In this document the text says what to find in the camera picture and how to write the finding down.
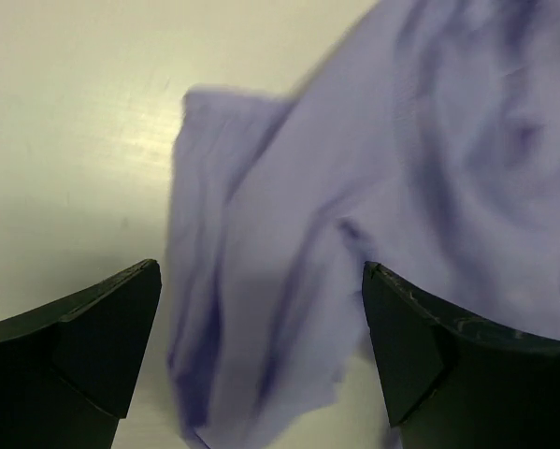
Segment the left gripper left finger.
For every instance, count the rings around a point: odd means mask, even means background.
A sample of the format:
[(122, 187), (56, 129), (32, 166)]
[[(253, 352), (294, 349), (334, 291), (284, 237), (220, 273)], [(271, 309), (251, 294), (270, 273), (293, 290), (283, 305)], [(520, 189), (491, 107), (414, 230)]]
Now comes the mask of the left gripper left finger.
[(0, 322), (0, 448), (109, 448), (162, 288), (147, 259)]

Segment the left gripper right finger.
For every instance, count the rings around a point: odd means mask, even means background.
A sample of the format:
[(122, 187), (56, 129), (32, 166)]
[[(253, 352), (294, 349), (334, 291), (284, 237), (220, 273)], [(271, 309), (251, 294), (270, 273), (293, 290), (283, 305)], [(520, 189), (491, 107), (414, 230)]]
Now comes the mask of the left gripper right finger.
[(560, 448), (560, 341), (502, 326), (378, 263), (362, 294), (389, 424), (406, 448)]

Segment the lilac zip-up jacket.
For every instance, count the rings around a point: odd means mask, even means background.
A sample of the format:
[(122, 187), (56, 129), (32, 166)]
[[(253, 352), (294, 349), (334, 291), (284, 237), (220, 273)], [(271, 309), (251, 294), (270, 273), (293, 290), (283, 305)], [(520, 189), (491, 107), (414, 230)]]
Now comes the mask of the lilac zip-up jacket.
[(364, 265), (560, 340), (560, 1), (381, 1), (293, 99), (195, 89), (167, 356), (192, 448), (330, 405)]

